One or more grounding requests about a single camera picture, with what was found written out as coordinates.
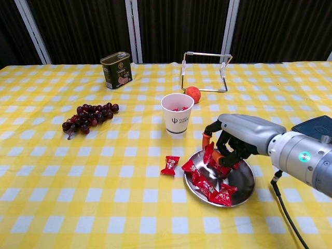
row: cherry stem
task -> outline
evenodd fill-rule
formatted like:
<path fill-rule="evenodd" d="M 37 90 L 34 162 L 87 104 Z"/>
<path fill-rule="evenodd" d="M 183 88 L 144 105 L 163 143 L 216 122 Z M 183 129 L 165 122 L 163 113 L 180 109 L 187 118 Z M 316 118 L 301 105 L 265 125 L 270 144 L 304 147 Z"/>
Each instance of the cherry stem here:
<path fill-rule="evenodd" d="M 71 139 L 72 132 L 73 132 L 73 129 L 71 129 L 71 132 L 69 133 L 69 136 L 68 136 L 68 138 L 67 138 L 68 140 Z"/>

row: black curtain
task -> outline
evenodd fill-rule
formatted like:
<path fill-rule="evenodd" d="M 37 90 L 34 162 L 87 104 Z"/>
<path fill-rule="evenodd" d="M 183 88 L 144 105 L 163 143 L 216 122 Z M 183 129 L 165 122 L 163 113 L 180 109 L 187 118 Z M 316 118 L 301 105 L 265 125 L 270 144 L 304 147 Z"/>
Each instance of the black curtain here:
<path fill-rule="evenodd" d="M 0 2 L 0 69 L 7 65 L 41 64 L 13 0 Z"/>
<path fill-rule="evenodd" d="M 144 63 L 182 62 L 186 51 L 220 53 L 229 0 L 138 0 Z M 219 62 L 188 57 L 188 62 Z"/>
<path fill-rule="evenodd" d="M 326 61 L 331 0 L 240 0 L 232 62 Z"/>
<path fill-rule="evenodd" d="M 27 0 L 53 64 L 98 64 L 131 53 L 124 1 Z"/>

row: green indicator light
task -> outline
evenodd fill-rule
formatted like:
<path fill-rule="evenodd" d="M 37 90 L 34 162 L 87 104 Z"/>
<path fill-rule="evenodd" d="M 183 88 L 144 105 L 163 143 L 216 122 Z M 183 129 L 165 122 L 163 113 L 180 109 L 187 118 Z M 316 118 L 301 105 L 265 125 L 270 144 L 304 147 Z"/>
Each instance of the green indicator light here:
<path fill-rule="evenodd" d="M 299 159 L 301 162 L 308 162 L 311 158 L 311 155 L 307 151 L 303 151 L 299 154 Z"/>

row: wire frame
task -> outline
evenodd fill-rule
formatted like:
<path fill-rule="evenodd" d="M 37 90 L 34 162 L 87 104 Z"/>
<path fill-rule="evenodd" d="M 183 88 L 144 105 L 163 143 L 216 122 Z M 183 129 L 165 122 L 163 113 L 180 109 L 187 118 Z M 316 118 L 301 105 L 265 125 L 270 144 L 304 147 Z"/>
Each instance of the wire frame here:
<path fill-rule="evenodd" d="M 228 58 L 227 62 L 223 62 L 220 67 L 220 76 L 224 83 L 224 88 L 220 89 L 199 89 L 201 92 L 219 92 L 219 93 L 225 93 L 228 92 L 227 84 L 226 84 L 226 66 L 229 64 L 231 59 L 233 58 L 230 54 L 215 54 L 215 53 L 196 53 L 196 52 L 185 52 L 183 55 L 183 61 L 182 61 L 182 67 L 181 67 L 181 88 L 182 90 L 186 90 L 186 88 L 183 86 L 184 77 L 186 74 L 186 56 L 214 56 L 214 57 L 221 57 L 221 58 Z"/>

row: table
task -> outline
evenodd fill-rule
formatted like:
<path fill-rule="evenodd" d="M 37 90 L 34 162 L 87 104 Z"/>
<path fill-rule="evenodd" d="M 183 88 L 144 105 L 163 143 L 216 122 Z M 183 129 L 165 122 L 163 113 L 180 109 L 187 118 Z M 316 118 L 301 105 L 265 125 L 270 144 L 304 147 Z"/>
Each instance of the table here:
<path fill-rule="evenodd" d="M 160 100 L 181 92 L 181 65 L 131 66 L 134 81 L 116 91 L 106 88 L 100 65 L 0 71 L 0 247 L 296 248 L 270 189 L 268 157 L 247 160 L 256 189 L 231 209 L 198 201 L 181 165 L 221 113 L 287 129 L 332 116 L 332 63 L 230 64 L 229 92 L 202 93 L 186 134 L 174 139 L 165 132 Z M 188 65 L 185 80 L 218 88 L 218 65 Z M 61 123 L 77 106 L 107 102 L 120 105 L 113 120 L 66 139 Z M 181 157 L 174 178 L 159 174 L 166 155 Z M 287 175 L 279 186 L 310 248 L 332 248 L 331 199 Z"/>

